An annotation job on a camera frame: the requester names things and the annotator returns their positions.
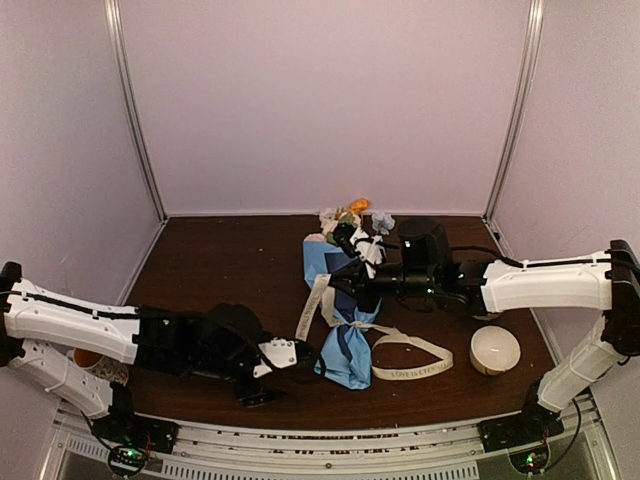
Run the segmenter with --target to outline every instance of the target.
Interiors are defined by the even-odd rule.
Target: metal corner post
[[[529,90],[533,82],[533,75],[538,60],[538,51],[540,50],[540,39],[542,37],[542,22],[544,17],[544,7],[546,0],[531,0],[529,8],[529,22],[527,24],[527,33],[524,40],[524,49],[522,52],[522,61],[520,64],[520,74],[518,76],[518,84],[511,108],[511,118],[507,128],[504,145],[496,179],[491,190],[489,202],[485,210],[484,218],[491,223],[496,213],[498,201],[507,178],[509,166],[513,159],[518,140],[518,134],[522,128],[522,119],[524,110],[529,96]]]
[[[142,134],[142,126],[140,124],[140,116],[138,114],[138,108],[136,106],[135,97],[133,95],[133,85],[131,83],[131,73],[129,71],[129,64],[127,62],[127,53],[124,44],[124,34],[122,31],[122,23],[120,19],[120,2],[119,0],[105,0],[105,9],[107,14],[107,25],[109,27],[109,35],[111,36],[111,43],[113,45],[113,52],[116,57],[116,63],[118,65],[118,73],[120,74],[120,85],[122,87],[122,94],[124,96],[124,102],[127,109],[127,118],[129,120],[129,129],[131,130],[131,137],[136,149],[138,161],[142,168],[142,174],[144,177],[147,190],[151,196],[153,207],[158,217],[159,222],[164,222],[167,219],[167,214],[162,204],[160,192],[158,191],[158,185],[156,183],[153,169],[149,161],[149,154],[147,152],[147,145],[144,141]]]

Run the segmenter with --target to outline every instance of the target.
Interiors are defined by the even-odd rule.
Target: wood surface
[[[495,247],[479,218],[438,220],[445,224],[452,246]],[[315,216],[171,219],[129,304],[208,310],[221,302],[243,303],[266,330],[293,337],[309,294],[303,280],[302,240],[318,230]],[[391,236],[388,241],[396,239]],[[489,258],[482,253],[456,253],[456,258],[465,257]],[[528,310],[507,312],[491,322],[511,331],[522,347],[518,366],[493,378],[480,375],[469,360],[471,336],[485,322],[439,311],[408,311],[388,299],[377,323],[451,350],[454,367],[421,380],[374,378],[364,391],[347,390],[312,373],[277,372],[267,383],[284,396],[252,409],[234,399],[232,384],[134,369],[130,386],[136,408],[152,415],[239,427],[333,430],[428,425],[519,410],[528,386],[553,367]],[[327,333],[317,313],[309,341],[321,348]],[[378,334],[366,336],[372,344]],[[375,364],[382,367],[415,367],[428,360],[428,354],[406,345],[381,346],[374,355]]]

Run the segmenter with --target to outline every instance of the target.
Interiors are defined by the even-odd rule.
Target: bowl
[[[471,363],[483,375],[495,376],[511,370],[520,360],[520,344],[501,327],[483,327],[474,333],[469,349]]]

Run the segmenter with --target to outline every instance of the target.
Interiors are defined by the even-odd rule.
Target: white wall
[[[589,253],[614,238],[640,253],[639,23],[633,0],[547,2],[524,127],[497,212],[519,257]],[[595,319],[587,311],[544,313],[563,354]],[[594,390],[623,478],[636,479],[638,361]]]
[[[102,0],[0,2],[0,263],[115,302],[157,228]],[[0,370],[0,478],[31,480],[56,402]]]
[[[527,0],[122,2],[170,214],[479,214]]]

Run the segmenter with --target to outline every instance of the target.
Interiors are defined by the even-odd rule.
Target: wooden table
[[[479,218],[438,218],[452,246],[495,247]],[[243,303],[266,330],[293,337],[309,294],[303,280],[302,240],[319,230],[315,216],[178,218],[169,221],[129,303],[175,310],[208,310],[217,303]],[[486,259],[460,253],[456,258]],[[368,390],[350,391],[312,373],[278,372],[268,386],[286,392],[270,405],[247,409],[233,385],[211,379],[174,378],[134,370],[130,386],[142,413],[214,424],[276,429],[401,427],[467,420],[519,410],[528,386],[553,367],[528,310],[504,313],[492,324],[520,341],[522,358],[499,377],[480,375],[469,361],[473,333],[484,322],[443,312],[407,311],[383,303],[379,324],[393,325],[454,353],[454,367],[435,377],[388,382],[373,379]],[[309,341],[320,348],[328,327],[316,314]],[[377,338],[367,333],[370,343]],[[430,359],[406,345],[376,348],[383,367],[415,367]]]

